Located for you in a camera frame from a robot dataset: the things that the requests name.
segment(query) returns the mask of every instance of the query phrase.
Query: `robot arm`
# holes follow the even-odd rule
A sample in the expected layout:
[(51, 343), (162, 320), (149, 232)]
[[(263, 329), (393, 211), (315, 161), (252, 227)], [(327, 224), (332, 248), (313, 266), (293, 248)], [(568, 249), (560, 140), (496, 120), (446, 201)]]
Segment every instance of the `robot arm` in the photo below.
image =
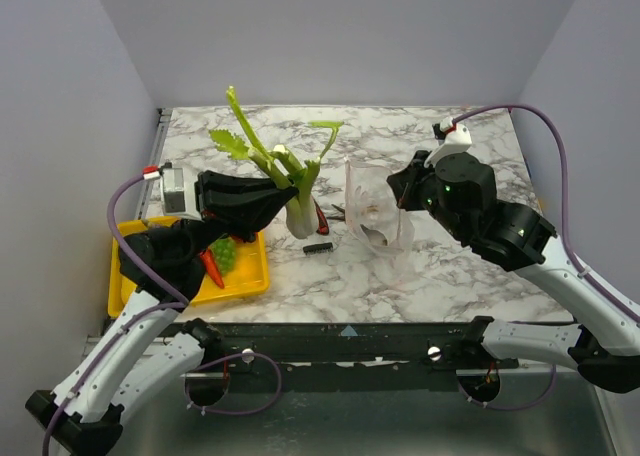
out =
[(640, 386), (635, 303), (591, 270), (591, 277), (626, 306), (622, 311), (573, 265), (551, 223), (528, 206), (497, 198), (493, 169), (466, 153), (466, 127), (445, 120), (434, 126), (434, 133), (442, 144), (433, 152), (417, 151), (406, 169), (387, 180), (398, 207), (428, 211), (463, 246), (531, 281), (577, 321), (565, 326), (492, 321), (482, 336), (484, 349), (496, 359), (532, 359), (577, 369), (609, 391)]
[[(205, 269), (200, 253), (225, 234), (251, 240), (297, 194), (270, 179), (235, 178), (211, 171), (191, 177), (168, 165), (161, 179), (166, 213), (184, 218), (125, 242), (153, 271), (191, 301)], [(220, 334), (201, 320), (182, 325), (165, 350), (134, 366), (185, 304), (161, 288), (120, 249), (120, 272), (137, 285), (100, 344), (53, 391), (36, 391), (27, 410), (72, 454), (107, 454), (135, 411), (176, 377), (226, 351)]]

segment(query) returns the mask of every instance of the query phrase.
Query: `white marble tabletop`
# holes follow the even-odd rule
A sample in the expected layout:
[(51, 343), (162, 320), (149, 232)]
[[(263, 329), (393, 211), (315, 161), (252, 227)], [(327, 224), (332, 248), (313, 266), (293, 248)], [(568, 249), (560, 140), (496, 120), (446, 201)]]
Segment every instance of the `white marble tabletop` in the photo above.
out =
[[(416, 149), (437, 146), (431, 125), (463, 108), (407, 107), (249, 107), (247, 117), (267, 148), (286, 144), (299, 159), (319, 154), (327, 130), (309, 128), (312, 120), (344, 121), (327, 153), (314, 195), (320, 206), (344, 204), (344, 158), (404, 168)], [(474, 146), (469, 151), (492, 165), (498, 196), (537, 207), (522, 154), (506, 111), (468, 121)], [(174, 109), (161, 161), (243, 176), (260, 176), (251, 162), (231, 161), (219, 153), (208, 130), (228, 128), (242, 134), (226, 107)], [(158, 186), (147, 217), (159, 216)], [(299, 241), (286, 229), (282, 212), (265, 230), (271, 287), (263, 295), (188, 308), (218, 322), (443, 322), (469, 321), (477, 315), (506, 320), (559, 321), (570, 315), (535, 286), (482, 261), (461, 248), (428, 214), (412, 213), (415, 226), (408, 269), (392, 285), (375, 275), (375, 256), (347, 231), (331, 225), (331, 236)], [(332, 253), (305, 256), (302, 246), (332, 241)]]

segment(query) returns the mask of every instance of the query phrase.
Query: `metal floor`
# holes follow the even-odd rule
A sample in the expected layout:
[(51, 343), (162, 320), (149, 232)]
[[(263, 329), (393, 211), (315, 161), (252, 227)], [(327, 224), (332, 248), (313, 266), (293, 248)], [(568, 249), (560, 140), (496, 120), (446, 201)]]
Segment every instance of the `metal floor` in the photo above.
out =
[[(534, 399), (548, 375), (503, 375), (503, 405)], [(268, 396), (231, 395), (250, 408)], [(202, 417), (176, 381), (125, 428), (114, 456), (607, 456), (613, 446), (594, 389), (558, 375), (554, 394), (524, 412), (468, 404), (428, 391), (288, 393), (258, 415)]]

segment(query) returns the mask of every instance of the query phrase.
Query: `clear plastic bag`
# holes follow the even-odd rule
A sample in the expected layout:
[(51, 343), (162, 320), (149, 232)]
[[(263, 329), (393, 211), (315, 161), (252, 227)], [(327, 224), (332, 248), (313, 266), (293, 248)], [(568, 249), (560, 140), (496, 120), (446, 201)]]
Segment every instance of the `clear plastic bag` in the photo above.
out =
[(406, 211), (400, 211), (387, 184), (389, 168), (345, 162), (345, 220), (349, 232), (386, 264), (376, 264), (383, 282), (395, 281), (404, 271), (413, 244), (414, 228)]

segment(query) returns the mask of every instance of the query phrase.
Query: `gray wall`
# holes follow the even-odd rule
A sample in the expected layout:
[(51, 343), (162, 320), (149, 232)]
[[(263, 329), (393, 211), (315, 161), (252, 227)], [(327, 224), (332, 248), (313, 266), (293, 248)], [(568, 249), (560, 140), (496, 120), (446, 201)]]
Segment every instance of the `gray wall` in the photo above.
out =
[(516, 97), (573, 0), (102, 0), (158, 105)]
[(31, 456), (43, 432), (24, 403), (104, 315), (107, 200), (146, 163), (157, 114), (99, 0), (0, 0), (0, 39), (0, 453)]
[[(520, 100), (543, 109), (567, 146), (571, 234), (578, 253), (640, 302), (640, 5), (637, 0), (576, 0)], [(514, 113), (520, 144), (546, 214), (559, 222), (559, 161), (535, 118)], [(617, 429), (640, 452), (640, 391), (617, 398)]]

